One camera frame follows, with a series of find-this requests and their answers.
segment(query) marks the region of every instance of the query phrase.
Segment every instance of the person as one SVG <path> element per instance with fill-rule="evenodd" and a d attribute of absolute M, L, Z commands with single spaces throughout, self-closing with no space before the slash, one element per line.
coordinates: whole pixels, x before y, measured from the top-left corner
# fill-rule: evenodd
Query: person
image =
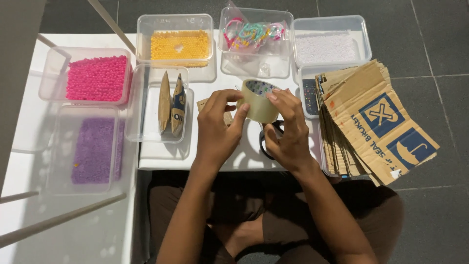
<path fill-rule="evenodd" d="M 149 214 L 156 263 L 232 264 L 259 244 L 279 248 L 278 264 L 386 263 L 402 228 L 399 196 L 369 180 L 332 185 L 310 154 L 301 101 L 288 89 L 267 94 L 285 122 L 279 139 L 265 125 L 265 144 L 302 191 L 262 193 L 251 182 L 238 194 L 236 179 L 215 180 L 240 142 L 250 106 L 243 104 L 229 127 L 223 114 L 235 109 L 228 102 L 242 97 L 232 89 L 211 95 L 197 118 L 197 154 L 188 177 L 153 177 Z M 214 191 L 216 185 L 225 190 Z"/>

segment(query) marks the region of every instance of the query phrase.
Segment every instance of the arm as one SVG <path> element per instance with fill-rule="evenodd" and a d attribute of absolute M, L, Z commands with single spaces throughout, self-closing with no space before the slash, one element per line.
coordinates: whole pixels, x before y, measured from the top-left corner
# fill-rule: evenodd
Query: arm
<path fill-rule="evenodd" d="M 229 128 L 223 121 L 223 113 L 236 109 L 227 106 L 227 102 L 241 98 L 241 92 L 236 90 L 216 91 L 199 113 L 197 155 L 163 238 L 157 264 L 198 263 L 205 221 L 210 215 L 210 189 L 221 166 L 238 146 L 249 105 L 240 107 Z"/>
<path fill-rule="evenodd" d="M 378 263 L 363 231 L 310 154 L 301 101 L 288 89 L 267 97 L 284 117 L 285 133 L 277 139 L 272 125 L 266 125 L 266 147 L 302 186 L 314 223 L 337 263 Z"/>

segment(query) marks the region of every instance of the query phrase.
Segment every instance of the brown pants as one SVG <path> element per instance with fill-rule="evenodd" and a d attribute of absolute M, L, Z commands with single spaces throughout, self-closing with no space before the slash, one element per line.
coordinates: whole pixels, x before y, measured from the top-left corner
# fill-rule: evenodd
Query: brown pants
<path fill-rule="evenodd" d="M 159 251 L 169 221 L 182 194 L 187 172 L 155 172 L 149 186 L 151 236 Z M 334 189 L 365 233 L 379 263 L 386 263 L 397 242 L 403 222 L 403 205 L 391 189 L 371 181 L 354 180 Z M 335 263 L 311 217 L 303 193 L 276 192 L 265 207 L 265 185 L 257 180 L 218 176 L 210 193 L 210 224 L 233 224 L 263 216 L 264 240 L 281 255 L 277 264 Z M 215 233 L 205 227 L 199 263 L 232 264 Z"/>

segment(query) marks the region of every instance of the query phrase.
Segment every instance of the hand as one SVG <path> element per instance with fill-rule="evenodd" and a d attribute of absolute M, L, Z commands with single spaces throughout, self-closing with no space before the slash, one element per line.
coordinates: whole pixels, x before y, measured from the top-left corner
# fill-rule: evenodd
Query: hand
<path fill-rule="evenodd" d="M 264 127 L 265 147 L 272 157 L 295 177 L 320 170 L 319 163 L 311 156 L 308 145 L 309 128 L 306 125 L 300 99 L 289 89 L 274 89 L 267 98 L 282 114 L 283 137 L 277 139 L 272 124 Z"/>
<path fill-rule="evenodd" d="M 231 156 L 241 140 L 242 127 L 250 106 L 247 103 L 241 105 L 230 127 L 225 125 L 223 114 L 236 109 L 235 105 L 227 105 L 227 102 L 236 102 L 241 98 L 242 93 L 233 89 L 212 93 L 197 117 L 199 138 L 194 163 L 215 165 L 218 171 Z"/>

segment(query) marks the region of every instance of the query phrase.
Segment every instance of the scissors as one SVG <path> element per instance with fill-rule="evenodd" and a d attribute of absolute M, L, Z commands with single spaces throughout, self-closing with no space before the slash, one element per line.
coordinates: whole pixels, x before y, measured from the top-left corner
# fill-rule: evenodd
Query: scissors
<path fill-rule="evenodd" d="M 284 122 L 283 120 L 277 120 L 277 121 L 272 123 L 273 128 L 275 130 L 275 134 L 277 134 L 277 136 L 282 136 L 283 135 L 283 129 L 280 128 L 281 126 L 283 126 L 283 122 Z M 264 155 L 266 157 L 268 157 L 271 160 L 275 160 L 272 156 L 270 156 L 267 153 L 267 150 L 264 148 L 264 145 L 262 144 L 262 142 L 265 142 L 264 129 L 262 129 L 261 132 L 259 133 L 259 146 L 261 147 L 262 153 L 264 153 Z"/>

